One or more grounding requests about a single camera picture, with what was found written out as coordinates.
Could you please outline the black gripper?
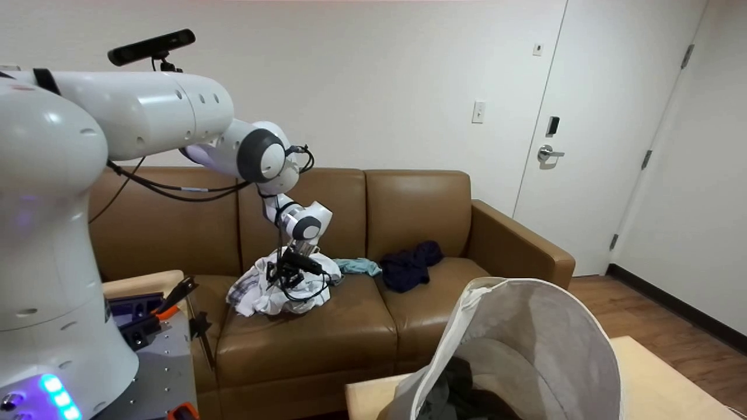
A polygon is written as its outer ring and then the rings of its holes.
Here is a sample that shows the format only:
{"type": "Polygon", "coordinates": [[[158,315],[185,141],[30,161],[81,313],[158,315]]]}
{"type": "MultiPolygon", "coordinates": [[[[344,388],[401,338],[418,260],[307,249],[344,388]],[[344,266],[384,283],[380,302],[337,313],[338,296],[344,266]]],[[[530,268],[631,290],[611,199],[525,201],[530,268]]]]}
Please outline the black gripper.
{"type": "Polygon", "coordinates": [[[288,299],[313,299],[323,294],[324,285],[307,285],[316,276],[323,276],[323,266],[299,255],[292,246],[277,247],[276,262],[268,266],[268,283],[288,299]]]}

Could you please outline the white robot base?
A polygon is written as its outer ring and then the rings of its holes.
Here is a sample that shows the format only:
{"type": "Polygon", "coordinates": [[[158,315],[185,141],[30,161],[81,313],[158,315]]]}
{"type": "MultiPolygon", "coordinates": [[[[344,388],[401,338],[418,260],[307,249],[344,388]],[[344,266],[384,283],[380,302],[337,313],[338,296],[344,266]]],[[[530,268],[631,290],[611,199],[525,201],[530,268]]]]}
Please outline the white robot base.
{"type": "Polygon", "coordinates": [[[0,80],[0,382],[53,376],[67,392],[32,401],[37,420],[93,420],[137,373],[88,238],[104,161],[107,141],[81,108],[0,80]]]}

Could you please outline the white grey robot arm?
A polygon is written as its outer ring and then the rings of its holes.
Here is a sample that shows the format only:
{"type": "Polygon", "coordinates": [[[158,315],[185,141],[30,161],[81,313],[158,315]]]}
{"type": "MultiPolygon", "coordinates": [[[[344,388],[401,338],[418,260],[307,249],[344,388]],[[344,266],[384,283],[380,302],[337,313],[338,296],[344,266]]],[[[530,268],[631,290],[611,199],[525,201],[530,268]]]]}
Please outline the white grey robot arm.
{"type": "Polygon", "coordinates": [[[83,213],[109,161],[179,149],[254,184],[292,240],[313,247],[330,226],[323,205],[289,199],[304,149],[272,122],[239,120],[209,78],[35,68],[4,73],[0,91],[0,283],[13,306],[100,292],[83,213]]]}

